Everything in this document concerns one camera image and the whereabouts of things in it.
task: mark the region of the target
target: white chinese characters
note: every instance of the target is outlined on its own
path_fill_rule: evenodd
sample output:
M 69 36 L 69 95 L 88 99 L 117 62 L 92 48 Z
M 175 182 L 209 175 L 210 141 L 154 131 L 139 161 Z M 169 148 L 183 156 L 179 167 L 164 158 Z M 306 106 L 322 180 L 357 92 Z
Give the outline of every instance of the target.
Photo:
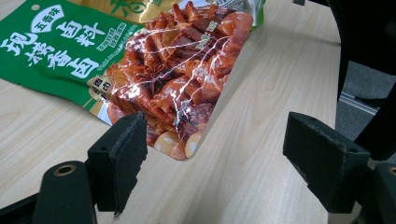
M 7 52 L 13 52 L 14 56 L 19 56 L 24 49 L 24 55 L 27 56 L 29 66 L 41 62 L 47 57 L 48 67 L 55 69 L 56 67 L 72 67 L 74 70 L 71 75 L 79 78 L 87 77 L 91 71 L 99 67 L 99 63 L 90 58 L 76 58 L 72 59 L 67 55 L 67 50 L 56 50 L 53 46 L 47 43 L 37 42 L 37 35 L 26 33 L 21 35 L 13 33 L 9 39 L 3 40 L 0 49 L 7 49 Z
M 91 40 L 94 40 L 96 35 L 105 34 L 105 32 L 97 29 L 97 25 L 97 22 L 91 27 L 89 25 L 81 25 L 75 21 L 65 21 L 61 25 L 58 25 L 56 29 L 63 31 L 61 36 L 66 38 L 75 38 L 81 46 L 88 47 L 90 45 L 94 45 Z

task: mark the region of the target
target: metal ring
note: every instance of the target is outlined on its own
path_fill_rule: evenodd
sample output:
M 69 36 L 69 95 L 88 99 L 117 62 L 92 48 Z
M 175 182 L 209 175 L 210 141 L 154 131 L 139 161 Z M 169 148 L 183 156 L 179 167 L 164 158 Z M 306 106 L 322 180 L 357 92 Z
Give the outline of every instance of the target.
M 59 167 L 58 169 L 55 170 L 54 174 L 57 176 L 64 176 L 64 175 L 70 175 L 76 170 L 75 165 L 67 164 Z
M 396 175 L 396 166 L 389 167 L 389 171 L 391 174 Z

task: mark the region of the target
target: wooden table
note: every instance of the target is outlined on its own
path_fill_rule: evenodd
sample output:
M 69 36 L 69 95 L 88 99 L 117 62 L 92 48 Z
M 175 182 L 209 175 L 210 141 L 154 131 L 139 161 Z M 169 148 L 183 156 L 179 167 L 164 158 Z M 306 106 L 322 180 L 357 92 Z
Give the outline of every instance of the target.
M 0 19 L 22 0 L 2 0 Z M 328 214 L 282 155 L 290 111 L 333 126 L 340 40 L 329 8 L 268 0 L 196 155 L 150 148 L 124 213 L 99 223 L 326 223 Z M 0 207 L 39 190 L 63 161 L 85 161 L 109 128 L 59 97 L 0 80 Z

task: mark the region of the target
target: snack package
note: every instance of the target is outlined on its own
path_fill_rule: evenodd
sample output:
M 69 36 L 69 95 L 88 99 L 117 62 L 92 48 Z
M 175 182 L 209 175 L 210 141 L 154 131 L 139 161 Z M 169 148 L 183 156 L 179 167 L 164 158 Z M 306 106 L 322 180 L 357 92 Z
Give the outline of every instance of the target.
M 154 19 L 162 11 L 169 11 L 173 4 L 178 4 L 184 8 L 189 0 L 69 0 L 85 7 L 92 7 L 108 15 L 131 21 L 133 23 L 144 24 Z M 195 7 L 205 7 L 209 4 L 216 4 L 220 7 L 227 7 L 238 11 L 245 11 L 253 17 L 253 27 L 258 27 L 263 21 L 263 11 L 265 0 L 193 0 Z
M 66 1 L 27 0 L 0 22 L 0 77 L 67 98 L 110 125 L 144 111 L 148 145 L 186 160 L 252 23 L 214 4 L 173 4 L 143 26 Z

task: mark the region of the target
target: marinated egg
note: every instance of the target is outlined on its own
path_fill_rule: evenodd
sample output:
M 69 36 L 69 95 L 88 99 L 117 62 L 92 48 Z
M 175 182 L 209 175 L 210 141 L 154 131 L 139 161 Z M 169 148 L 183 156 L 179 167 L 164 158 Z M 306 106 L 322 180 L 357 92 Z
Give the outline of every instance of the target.
M 198 146 L 199 140 L 201 139 L 202 132 L 194 133 L 186 143 L 186 156 L 189 158 L 194 154 L 195 149 Z
M 184 152 L 185 146 L 186 142 L 179 142 L 177 133 L 175 132 L 166 132 L 161 134 L 154 144 L 155 149 L 176 160 L 187 159 L 186 153 Z

